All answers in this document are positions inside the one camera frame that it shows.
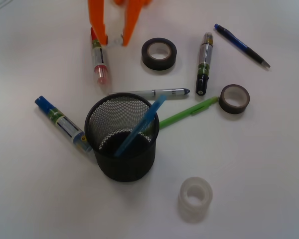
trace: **mesh pen holder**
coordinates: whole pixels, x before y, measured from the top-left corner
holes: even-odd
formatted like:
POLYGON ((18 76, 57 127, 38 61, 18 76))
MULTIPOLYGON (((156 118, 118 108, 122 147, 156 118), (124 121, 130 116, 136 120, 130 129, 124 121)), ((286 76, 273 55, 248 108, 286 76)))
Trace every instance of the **mesh pen holder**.
POLYGON ((140 96, 117 93, 101 99, 88 113, 85 135, 94 150, 99 167, 109 178, 120 182, 135 181, 147 174, 152 167, 159 131, 157 114, 122 156, 114 157, 116 150, 150 106, 140 96))

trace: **black tape roll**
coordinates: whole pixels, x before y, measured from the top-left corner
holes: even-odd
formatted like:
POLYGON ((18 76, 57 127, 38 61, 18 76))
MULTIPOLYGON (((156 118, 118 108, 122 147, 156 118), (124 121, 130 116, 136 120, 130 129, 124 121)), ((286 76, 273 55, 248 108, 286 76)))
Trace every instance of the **black tape roll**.
POLYGON ((239 85, 228 85, 226 86, 219 97, 220 107, 230 114, 240 114, 245 111, 249 104, 250 96, 248 91, 239 85), (226 99, 235 99, 240 103, 240 106, 234 106, 228 103, 226 99))
POLYGON ((167 70, 175 64, 177 55, 177 49, 174 43, 165 38, 153 38, 144 43, 142 47, 142 61, 144 64, 152 70, 162 71, 167 70), (168 56, 163 59, 156 59, 151 56, 152 47, 155 43, 161 43, 157 46, 159 52, 168 52, 168 56))

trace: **blue pen cap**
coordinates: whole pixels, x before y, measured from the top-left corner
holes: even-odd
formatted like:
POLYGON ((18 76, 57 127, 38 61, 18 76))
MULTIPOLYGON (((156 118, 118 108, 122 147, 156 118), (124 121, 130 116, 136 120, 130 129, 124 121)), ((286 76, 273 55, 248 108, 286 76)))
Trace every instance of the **blue pen cap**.
POLYGON ((50 109, 55 108, 53 104, 46 100, 45 97, 40 96, 38 99, 35 100, 35 103, 42 109, 46 114, 49 113, 50 109))

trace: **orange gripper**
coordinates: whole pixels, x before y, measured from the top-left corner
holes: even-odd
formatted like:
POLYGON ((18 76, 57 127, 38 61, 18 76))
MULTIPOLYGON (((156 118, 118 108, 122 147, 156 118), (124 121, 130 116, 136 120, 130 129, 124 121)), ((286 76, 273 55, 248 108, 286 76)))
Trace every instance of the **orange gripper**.
MULTIPOLYGON (((117 5, 121 5, 124 0, 114 0, 117 5)), ((141 9, 151 0, 129 0, 125 11, 125 27, 123 31, 123 46, 127 46, 132 36, 134 27, 140 15, 141 9)), ((104 0, 88 0, 90 23, 102 45, 108 43, 104 25, 104 0)))

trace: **pencil clip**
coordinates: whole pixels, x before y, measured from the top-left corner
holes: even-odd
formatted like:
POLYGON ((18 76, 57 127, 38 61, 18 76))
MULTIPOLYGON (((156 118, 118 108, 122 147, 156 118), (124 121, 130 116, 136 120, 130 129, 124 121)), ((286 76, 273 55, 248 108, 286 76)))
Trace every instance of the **pencil clip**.
POLYGON ((202 111, 204 111, 204 110, 206 110, 206 109, 208 109, 209 108, 209 106, 203 106, 202 108, 200 108, 200 109, 198 109, 198 110, 195 110, 195 111, 193 111, 192 113, 190 113, 191 115, 195 115, 195 114, 197 114, 197 113, 199 113, 199 112, 202 112, 202 111))

